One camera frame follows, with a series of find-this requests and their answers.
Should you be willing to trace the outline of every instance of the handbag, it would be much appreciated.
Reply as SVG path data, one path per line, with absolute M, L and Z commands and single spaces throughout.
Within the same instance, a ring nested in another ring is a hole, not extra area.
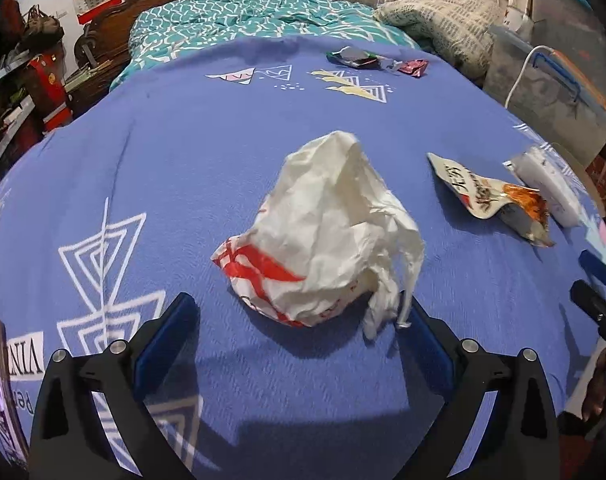
M 20 39 L 20 46 L 39 53 L 57 44 L 65 31 L 54 16 L 46 15 L 39 6 L 28 12 L 27 25 Z

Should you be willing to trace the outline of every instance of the pillow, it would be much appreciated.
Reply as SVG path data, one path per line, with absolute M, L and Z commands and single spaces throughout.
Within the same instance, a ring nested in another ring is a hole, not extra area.
M 374 11 L 376 20 L 413 40 L 430 40 L 441 58 L 472 80 L 487 72 L 494 45 L 487 29 L 500 17 L 490 0 L 397 0 Z

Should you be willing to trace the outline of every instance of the storage bin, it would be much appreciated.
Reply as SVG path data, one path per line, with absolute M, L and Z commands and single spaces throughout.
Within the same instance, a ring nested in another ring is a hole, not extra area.
M 492 61 L 483 90 L 504 104 L 532 46 L 512 31 L 490 26 Z M 586 168 L 606 143 L 606 109 L 561 57 L 535 53 L 515 89 L 509 110 L 548 142 L 564 146 Z
M 606 34 L 587 0 L 532 0 L 531 43 L 565 54 L 606 101 Z

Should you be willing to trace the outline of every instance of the teal patterned quilt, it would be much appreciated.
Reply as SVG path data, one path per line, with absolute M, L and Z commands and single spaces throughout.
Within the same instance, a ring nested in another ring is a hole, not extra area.
M 243 36 L 313 34 L 419 48 L 399 28 L 375 21 L 373 11 L 334 0 L 176 0 L 136 19 L 129 35 L 132 61 L 112 89 L 138 70 Z

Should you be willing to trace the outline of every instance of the food package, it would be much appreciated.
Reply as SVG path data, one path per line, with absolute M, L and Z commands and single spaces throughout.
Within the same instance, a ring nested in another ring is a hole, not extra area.
M 569 228 L 580 225 L 579 199 L 543 150 L 532 146 L 506 165 L 526 186 L 540 190 L 551 215 L 561 226 Z
M 356 138 L 336 131 L 287 156 L 254 225 L 211 258 L 250 308 L 290 326 L 338 316 L 371 291 L 363 330 L 373 339 L 397 315 L 396 255 L 405 322 L 423 260 L 418 228 Z
M 547 204 L 538 190 L 476 175 L 456 161 L 433 153 L 427 156 L 436 174 L 472 215 L 487 219 L 498 212 L 501 220 L 532 245 L 554 245 L 549 238 Z

